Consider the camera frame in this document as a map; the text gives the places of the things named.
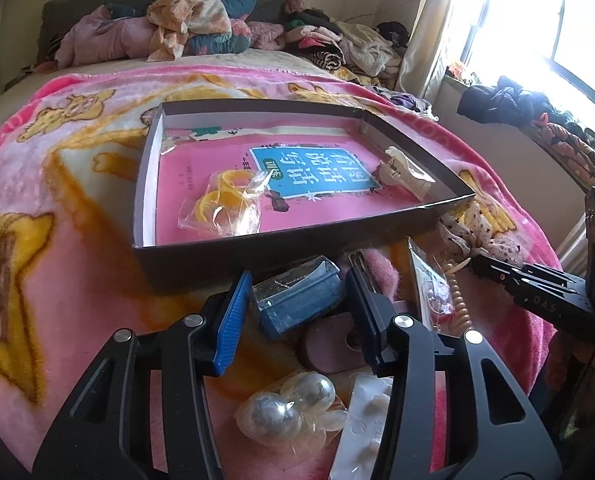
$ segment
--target pink book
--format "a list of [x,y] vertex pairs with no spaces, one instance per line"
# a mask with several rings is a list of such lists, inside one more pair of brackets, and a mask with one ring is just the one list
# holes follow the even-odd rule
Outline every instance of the pink book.
[[376,153],[361,136],[342,128],[169,129],[166,135],[179,140],[160,158],[158,245],[214,237],[205,230],[178,227],[178,216],[185,200],[187,205],[194,204],[207,192],[210,175],[218,171],[271,172],[260,205],[260,232],[372,216],[420,204],[405,189],[382,186],[376,175],[381,156],[387,157]]

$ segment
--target clear plastic wrapping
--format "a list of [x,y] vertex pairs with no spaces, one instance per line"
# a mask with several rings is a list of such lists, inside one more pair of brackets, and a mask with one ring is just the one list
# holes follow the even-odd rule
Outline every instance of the clear plastic wrapping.
[[427,257],[414,241],[409,239],[411,268],[415,277],[421,320],[433,332],[446,332],[447,324],[455,312],[451,289],[439,263]]
[[270,178],[270,171],[212,173],[207,192],[182,203],[178,227],[201,229],[219,237],[260,232],[260,200]]
[[330,379],[295,372],[252,395],[235,416],[240,431],[273,448],[274,461],[288,469],[321,452],[342,430],[348,412]]
[[344,298],[340,269],[325,256],[258,283],[253,288],[260,329],[274,340],[337,306]]

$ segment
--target window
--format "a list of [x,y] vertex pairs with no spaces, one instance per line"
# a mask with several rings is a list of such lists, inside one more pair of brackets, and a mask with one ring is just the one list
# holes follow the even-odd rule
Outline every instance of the window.
[[455,58],[506,75],[595,131],[595,0],[455,0]]

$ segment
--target cartoon print blanket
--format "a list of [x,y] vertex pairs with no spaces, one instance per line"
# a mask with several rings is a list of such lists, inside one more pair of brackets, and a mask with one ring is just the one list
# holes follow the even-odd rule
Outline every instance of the cartoon print blanket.
[[[216,66],[61,76],[0,128],[0,435],[28,468],[69,391],[115,330],[164,329],[215,292],[154,297],[130,245],[136,174],[153,111],[163,100],[203,98],[368,108],[460,174],[494,230],[517,240],[526,261],[558,266],[542,231],[476,152],[360,86],[332,76]],[[404,268],[404,244],[389,250]],[[552,327],[513,306],[497,285],[461,272],[474,325],[530,389]],[[289,348],[271,347],[247,323],[234,364],[207,383],[226,478],[278,478],[278,466],[257,454],[232,414],[297,367]],[[329,446],[282,478],[324,480],[334,455]]]

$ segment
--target pile of clothes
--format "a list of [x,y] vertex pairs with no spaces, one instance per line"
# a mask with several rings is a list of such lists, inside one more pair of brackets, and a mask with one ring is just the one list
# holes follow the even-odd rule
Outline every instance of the pile of clothes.
[[358,23],[337,22],[319,9],[305,9],[302,0],[284,4],[284,27],[274,23],[248,23],[252,48],[284,50],[328,71],[346,66],[353,79],[366,86],[382,83],[392,88],[402,57],[393,49],[409,39],[401,23],[388,22],[373,30]]
[[382,23],[373,30],[336,22],[322,10],[306,9],[302,0],[286,0],[283,23],[245,23],[255,3],[152,0],[143,10],[104,4],[62,38],[57,68],[124,58],[169,61],[184,55],[239,54],[251,47],[284,50],[323,70],[344,70],[346,80],[393,88],[402,62],[394,48],[401,50],[409,38],[401,23]]
[[127,57],[238,54],[250,46],[244,20],[254,7],[255,0],[154,0],[140,12],[105,4],[65,34],[55,60],[62,69]]
[[556,110],[542,92],[531,92],[502,76],[495,87],[465,90],[457,113],[478,123],[533,126],[587,186],[595,186],[595,132],[582,127],[569,112]]
[[389,90],[388,88],[377,85],[371,86],[371,90],[377,95],[388,99],[395,106],[399,106],[419,114],[424,113],[431,108],[431,103],[426,99],[417,98],[413,94],[409,94],[407,92]]
[[289,54],[308,59],[323,70],[338,70],[345,64],[344,54],[338,46],[342,39],[326,27],[306,25],[302,20],[293,20],[285,25],[284,49]]

